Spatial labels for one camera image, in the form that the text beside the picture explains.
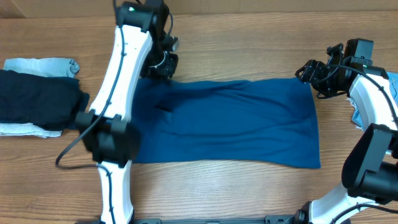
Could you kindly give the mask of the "teal blue shirt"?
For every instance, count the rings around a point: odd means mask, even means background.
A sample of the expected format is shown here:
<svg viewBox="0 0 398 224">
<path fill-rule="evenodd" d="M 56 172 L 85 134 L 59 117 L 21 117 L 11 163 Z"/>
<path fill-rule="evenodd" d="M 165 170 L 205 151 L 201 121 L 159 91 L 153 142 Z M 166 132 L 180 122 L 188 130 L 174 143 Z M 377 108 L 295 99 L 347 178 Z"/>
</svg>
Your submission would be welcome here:
<svg viewBox="0 0 398 224">
<path fill-rule="evenodd" d="M 312 92 L 296 78 L 141 79 L 133 103 L 132 117 L 142 133 L 138 163 L 244 160 L 321 166 Z"/>
</svg>

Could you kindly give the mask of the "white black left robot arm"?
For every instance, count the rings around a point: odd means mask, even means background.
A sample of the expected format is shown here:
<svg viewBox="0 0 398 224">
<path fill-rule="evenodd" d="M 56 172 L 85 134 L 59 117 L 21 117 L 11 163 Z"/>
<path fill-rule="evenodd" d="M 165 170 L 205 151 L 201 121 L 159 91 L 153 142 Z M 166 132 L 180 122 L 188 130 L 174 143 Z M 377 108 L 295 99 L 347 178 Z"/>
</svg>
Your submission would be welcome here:
<svg viewBox="0 0 398 224">
<path fill-rule="evenodd" d="M 115 15 L 113 52 L 102 86 L 89 111 L 79 112 L 75 123 L 101 179 L 98 223 L 133 223 L 130 171 L 141 141 L 132 121 L 134 93 L 140 78 L 172 78 L 178 37 L 164 29 L 172 15 L 162 0 L 125 1 Z"/>
</svg>

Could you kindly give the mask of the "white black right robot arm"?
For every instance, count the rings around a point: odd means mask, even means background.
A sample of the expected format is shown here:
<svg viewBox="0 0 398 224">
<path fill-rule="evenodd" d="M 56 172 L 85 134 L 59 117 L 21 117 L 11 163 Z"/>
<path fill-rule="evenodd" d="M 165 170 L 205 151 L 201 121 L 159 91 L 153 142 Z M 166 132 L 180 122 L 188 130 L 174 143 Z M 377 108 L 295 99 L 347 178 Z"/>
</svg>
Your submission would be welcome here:
<svg viewBox="0 0 398 224">
<path fill-rule="evenodd" d="M 351 98 L 364 133 L 345 160 L 341 182 L 285 218 L 285 223 L 350 223 L 352 216 L 367 208 L 397 213 L 386 208 L 397 200 L 397 164 L 384 161 L 386 154 L 397 158 L 397 105 L 385 69 L 373 65 L 373 47 L 371 40 L 350 39 L 327 48 L 327 63 L 309 60 L 296 71 L 296 77 L 310 83 L 319 99 Z"/>
</svg>

